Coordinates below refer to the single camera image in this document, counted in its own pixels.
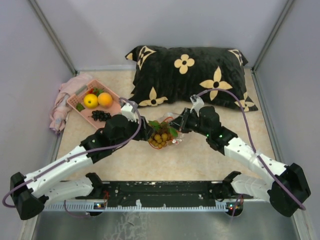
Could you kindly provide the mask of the clear zip bag orange zipper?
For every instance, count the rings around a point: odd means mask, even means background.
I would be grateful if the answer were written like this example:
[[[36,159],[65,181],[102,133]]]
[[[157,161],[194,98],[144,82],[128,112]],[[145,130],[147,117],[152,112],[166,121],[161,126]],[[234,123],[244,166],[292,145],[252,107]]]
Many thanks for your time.
[[[148,121],[148,125],[153,129],[148,143],[153,149],[161,150],[182,143],[184,134],[170,125],[178,116],[177,113],[168,112],[161,118]]]

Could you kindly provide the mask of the brown longan bunch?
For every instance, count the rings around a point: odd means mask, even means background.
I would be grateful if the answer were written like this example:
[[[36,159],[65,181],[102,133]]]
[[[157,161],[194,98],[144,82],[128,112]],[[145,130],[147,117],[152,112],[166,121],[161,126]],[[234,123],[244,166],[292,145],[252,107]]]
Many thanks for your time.
[[[170,126],[170,122],[173,119],[173,117],[169,116],[162,121],[150,120],[148,122],[154,129],[154,133],[148,140],[148,143],[152,148],[160,150],[176,143],[179,132]]]

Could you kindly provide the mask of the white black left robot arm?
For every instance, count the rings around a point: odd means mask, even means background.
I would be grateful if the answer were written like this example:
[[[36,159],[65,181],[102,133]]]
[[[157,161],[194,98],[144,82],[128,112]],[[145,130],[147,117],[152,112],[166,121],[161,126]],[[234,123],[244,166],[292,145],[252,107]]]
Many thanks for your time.
[[[122,114],[114,115],[104,127],[86,137],[58,160],[28,174],[13,174],[9,190],[12,208],[24,221],[39,215],[46,206],[56,202],[77,197],[101,197],[104,186],[95,173],[88,173],[75,181],[64,179],[110,156],[131,140],[148,141],[153,132],[143,116],[131,120]]]

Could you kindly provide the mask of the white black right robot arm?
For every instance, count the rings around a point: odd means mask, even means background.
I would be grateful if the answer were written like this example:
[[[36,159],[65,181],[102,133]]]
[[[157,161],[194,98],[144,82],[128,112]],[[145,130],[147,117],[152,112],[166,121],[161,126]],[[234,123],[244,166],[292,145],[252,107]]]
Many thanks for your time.
[[[298,164],[286,165],[254,151],[221,124],[212,106],[204,106],[199,111],[185,108],[169,125],[184,134],[195,132],[205,136],[213,150],[259,175],[255,178],[235,171],[230,173],[223,185],[223,192],[229,198],[238,194],[252,196],[269,202],[281,215],[291,217],[311,195],[305,173]]]

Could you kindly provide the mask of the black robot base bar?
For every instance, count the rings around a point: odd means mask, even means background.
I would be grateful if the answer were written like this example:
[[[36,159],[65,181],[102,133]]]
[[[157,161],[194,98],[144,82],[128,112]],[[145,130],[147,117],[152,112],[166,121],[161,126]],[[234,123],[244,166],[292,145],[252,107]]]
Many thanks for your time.
[[[102,181],[93,179],[94,190],[77,200],[102,200],[108,207],[214,207],[239,194],[228,179],[221,181]]]

